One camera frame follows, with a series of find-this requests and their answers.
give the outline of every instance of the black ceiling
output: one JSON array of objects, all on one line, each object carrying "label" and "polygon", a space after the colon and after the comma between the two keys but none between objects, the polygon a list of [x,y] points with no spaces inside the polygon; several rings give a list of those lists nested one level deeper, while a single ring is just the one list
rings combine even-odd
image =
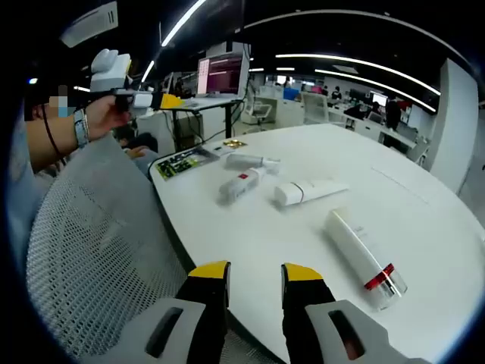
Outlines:
[{"label": "black ceiling", "polygon": [[[478,80],[482,80],[485,62],[485,45],[479,41],[480,19],[478,12],[446,9],[442,6],[425,8],[406,3],[386,6],[368,2],[346,2],[338,6],[331,2],[301,0],[296,5],[285,5],[269,0],[207,0],[192,16],[166,48],[160,47],[159,24],[162,39],[195,0],[118,1],[120,26],[116,30],[89,39],[73,49],[58,40],[61,30],[71,20],[95,8],[103,2],[87,2],[73,5],[55,23],[49,38],[33,42],[29,77],[38,77],[39,84],[89,85],[89,73],[81,68],[90,64],[96,53],[103,48],[129,52],[133,59],[131,74],[141,78],[148,63],[156,59],[148,80],[160,80],[170,71],[193,71],[197,60],[204,56],[209,46],[230,39],[252,45],[255,61],[252,67],[296,67],[299,74],[314,74],[315,68],[337,71],[332,61],[310,59],[275,59],[279,53],[321,53],[358,58],[382,64],[409,74],[439,88],[440,67],[447,58],[459,63]],[[285,17],[244,29],[256,21],[281,14],[334,7],[351,11],[396,18],[420,27],[455,48],[467,61],[432,40],[429,36],[392,21],[357,14],[305,14]],[[433,94],[421,86],[396,75],[372,67],[356,65],[360,77],[395,87],[425,102]]]}]

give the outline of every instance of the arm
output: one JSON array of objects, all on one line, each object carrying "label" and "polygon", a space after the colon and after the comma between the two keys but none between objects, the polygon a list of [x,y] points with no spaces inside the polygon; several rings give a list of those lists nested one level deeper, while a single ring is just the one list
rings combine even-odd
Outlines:
[{"label": "arm", "polygon": [[[86,116],[89,125],[89,141],[103,137],[113,127],[128,122],[128,112],[119,113],[114,105],[115,97],[106,96],[89,104]],[[74,116],[67,118],[50,118],[49,129],[62,155],[68,155],[77,149],[77,138],[74,130]],[[51,144],[44,120],[27,122],[27,141],[29,144],[30,162],[34,172],[59,160]]]}]

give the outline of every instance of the wristwatch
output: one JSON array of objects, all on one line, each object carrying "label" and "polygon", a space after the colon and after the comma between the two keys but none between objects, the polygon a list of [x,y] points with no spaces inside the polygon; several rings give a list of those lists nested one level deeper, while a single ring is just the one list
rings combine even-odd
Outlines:
[{"label": "wristwatch", "polygon": [[77,146],[83,148],[88,142],[88,127],[84,110],[74,112],[74,129],[76,131]]}]

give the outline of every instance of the round table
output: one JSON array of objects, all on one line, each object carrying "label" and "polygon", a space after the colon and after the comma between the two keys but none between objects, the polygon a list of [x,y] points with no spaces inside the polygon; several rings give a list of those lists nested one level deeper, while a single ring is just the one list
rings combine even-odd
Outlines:
[{"label": "round table", "polygon": [[[232,263],[230,311],[269,350],[289,362],[281,322],[280,265],[323,275],[337,300],[349,300],[389,332],[408,357],[442,359],[472,323],[485,283],[485,231],[463,202],[402,155],[329,124],[249,134],[237,152],[280,158],[277,176],[231,206],[219,186],[237,175],[225,157],[163,180],[150,170],[161,203],[196,265]],[[221,143],[205,146],[213,149]],[[274,188],[286,181],[334,179],[350,190],[279,208]],[[375,310],[345,259],[325,235],[331,209],[347,206],[390,257],[408,292]]]}]

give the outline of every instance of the white tube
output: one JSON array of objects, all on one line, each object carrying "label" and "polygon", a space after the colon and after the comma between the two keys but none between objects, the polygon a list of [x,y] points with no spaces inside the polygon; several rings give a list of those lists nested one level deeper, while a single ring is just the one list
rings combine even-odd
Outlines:
[{"label": "white tube", "polygon": [[382,255],[367,231],[345,209],[332,210],[325,230],[354,269],[371,302],[385,309],[408,289],[389,259]]},{"label": "white tube", "polygon": [[244,193],[252,190],[259,185],[259,181],[266,174],[266,168],[250,168],[239,174],[229,182],[226,182],[219,188],[219,192],[226,202],[232,203],[241,197]]},{"label": "white tube", "polygon": [[274,198],[281,206],[288,206],[348,189],[348,185],[332,180],[304,180],[281,184],[274,189]]},{"label": "white tube", "polygon": [[266,167],[269,173],[277,174],[280,170],[280,160],[258,157],[256,155],[230,154],[226,159],[226,165],[231,168],[246,170],[248,168]]}]

